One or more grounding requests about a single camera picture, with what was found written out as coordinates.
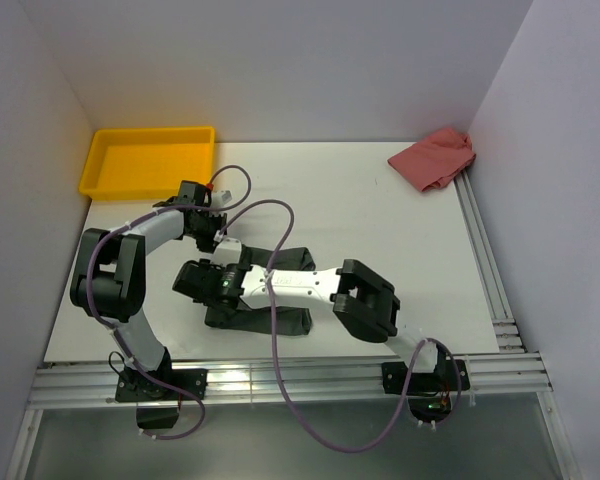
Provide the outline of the dark green t-shirt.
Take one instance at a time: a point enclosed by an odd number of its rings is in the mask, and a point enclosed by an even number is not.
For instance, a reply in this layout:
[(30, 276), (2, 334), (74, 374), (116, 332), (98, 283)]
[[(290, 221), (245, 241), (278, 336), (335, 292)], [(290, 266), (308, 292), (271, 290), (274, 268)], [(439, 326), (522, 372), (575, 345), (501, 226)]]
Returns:
[[(241, 260), (265, 267), (271, 254), (271, 250), (245, 246)], [(306, 247), (281, 250), (276, 256), (273, 266), (280, 270), (294, 271), (314, 271), (316, 268), (314, 259)], [(307, 309), (278, 306), (276, 318), (279, 335), (304, 336), (310, 332), (312, 327), (311, 314)], [(271, 334), (269, 307), (256, 310), (236, 310), (231, 313), (208, 307), (204, 322), (210, 328)]]

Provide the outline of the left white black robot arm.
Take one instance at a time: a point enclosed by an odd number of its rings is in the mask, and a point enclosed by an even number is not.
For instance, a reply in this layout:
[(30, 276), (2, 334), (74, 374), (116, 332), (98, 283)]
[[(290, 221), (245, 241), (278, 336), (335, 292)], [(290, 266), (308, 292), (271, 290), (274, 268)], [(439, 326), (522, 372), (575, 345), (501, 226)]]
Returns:
[(123, 358), (125, 381), (138, 383), (152, 399), (175, 386), (171, 356), (155, 336), (143, 311), (146, 257), (172, 240), (193, 238), (201, 252), (215, 248), (215, 234), (226, 224), (228, 191), (192, 181), (142, 217), (112, 230), (83, 232), (70, 282), (71, 303), (103, 325)]

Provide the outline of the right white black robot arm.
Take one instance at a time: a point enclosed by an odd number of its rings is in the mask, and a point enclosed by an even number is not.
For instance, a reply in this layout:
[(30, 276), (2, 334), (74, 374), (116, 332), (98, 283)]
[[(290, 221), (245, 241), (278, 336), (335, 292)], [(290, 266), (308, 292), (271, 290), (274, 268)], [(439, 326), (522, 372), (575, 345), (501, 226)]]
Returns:
[(173, 290), (219, 315), (222, 325), (239, 315), (298, 310), (329, 313), (353, 338), (384, 344), (413, 371), (415, 383), (432, 390), (448, 374), (442, 348), (418, 329), (398, 321), (395, 287), (358, 260), (321, 271), (272, 269), (251, 264), (188, 261)]

